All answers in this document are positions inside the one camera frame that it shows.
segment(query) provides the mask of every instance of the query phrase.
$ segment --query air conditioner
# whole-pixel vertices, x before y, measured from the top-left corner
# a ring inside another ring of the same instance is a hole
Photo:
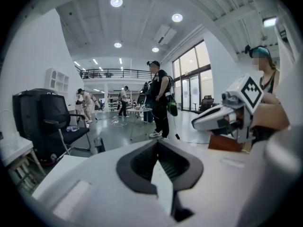
[[[172,29],[171,27],[167,25],[161,25],[156,36],[154,37],[154,41],[160,45],[168,44],[176,33],[176,30]]]

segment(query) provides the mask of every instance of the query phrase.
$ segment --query glass door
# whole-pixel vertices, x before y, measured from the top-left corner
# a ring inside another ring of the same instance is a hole
[[[189,110],[189,79],[182,80],[183,110]]]
[[[199,76],[193,76],[190,78],[190,109],[199,110],[200,105],[200,90],[199,90]]]

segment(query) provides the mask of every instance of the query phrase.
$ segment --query white shelf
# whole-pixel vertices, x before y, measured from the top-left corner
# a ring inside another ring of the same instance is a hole
[[[69,77],[64,73],[49,68],[45,76],[45,88],[56,91],[59,95],[68,96]]]

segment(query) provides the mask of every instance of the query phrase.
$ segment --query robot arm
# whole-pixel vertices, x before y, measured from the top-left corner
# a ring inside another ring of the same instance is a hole
[[[215,135],[229,135],[243,143],[252,140],[250,125],[253,114],[261,102],[263,90],[250,74],[238,77],[222,94],[222,103],[199,114],[192,125],[199,131],[211,131]],[[242,121],[237,120],[236,111],[243,111]]]

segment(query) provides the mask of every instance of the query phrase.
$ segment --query gray floor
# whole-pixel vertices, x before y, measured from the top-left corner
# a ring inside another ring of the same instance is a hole
[[[136,121],[133,131],[133,140],[130,140],[132,126],[134,124],[134,114],[129,114],[129,118],[113,118],[117,112],[95,113],[98,119],[93,120],[89,126],[89,140],[92,146],[95,146],[94,139],[101,137],[103,139],[106,151],[123,147],[132,143],[148,140],[148,134],[155,130],[155,123],[144,124],[140,120]],[[190,143],[192,146],[207,147],[210,135],[205,132],[198,132],[192,125],[192,119],[196,117],[195,113],[179,111],[177,117],[169,115],[169,140],[177,141],[176,132],[180,136],[181,141]],[[87,147],[88,141],[85,136],[73,143],[76,147]],[[85,151],[73,150],[72,155],[79,157],[89,157],[91,154]]]

